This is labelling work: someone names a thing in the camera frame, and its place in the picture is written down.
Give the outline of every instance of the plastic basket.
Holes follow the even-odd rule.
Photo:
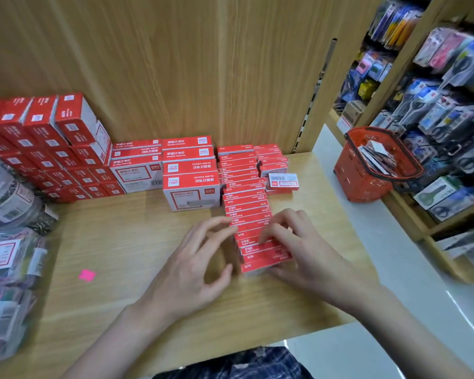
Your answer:
[[[423,166],[390,130],[359,127],[351,129],[344,137],[346,144],[335,164],[334,173],[351,202],[376,201],[392,190],[395,182],[411,181],[423,174]],[[360,145],[366,145],[369,140],[382,143],[386,151],[395,157],[398,177],[370,170],[358,150]]]

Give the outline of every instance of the wooden wall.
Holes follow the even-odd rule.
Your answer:
[[[114,141],[211,134],[290,152],[331,40],[340,85],[378,3],[0,0],[0,97],[81,90]]]

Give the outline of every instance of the forearm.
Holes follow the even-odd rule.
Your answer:
[[[406,377],[474,378],[474,372],[385,287],[366,298],[353,316],[376,338]]]
[[[133,306],[126,307],[70,367],[63,379],[122,378],[139,355],[168,327],[160,319],[153,328],[145,327]]]

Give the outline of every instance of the right hand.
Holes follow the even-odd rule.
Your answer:
[[[271,237],[281,242],[297,262],[296,270],[274,266],[271,274],[349,314],[379,287],[318,234],[303,210],[284,209],[273,216],[260,233],[260,243]]]

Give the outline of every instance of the hand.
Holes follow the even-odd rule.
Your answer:
[[[238,228],[226,227],[211,233],[208,240],[204,244],[202,242],[210,229],[230,222],[231,218],[213,217],[197,223],[188,231],[144,295],[134,304],[146,317],[146,322],[147,318],[153,318],[153,322],[160,322],[166,328],[209,305],[228,287],[231,264],[210,285],[204,282],[204,274],[221,242],[235,234]]]
[[[261,232],[260,243],[270,237],[286,246],[297,262],[295,271],[275,266],[270,272],[343,311],[351,314],[369,291],[379,287],[318,234],[303,210],[285,209],[277,213]]]

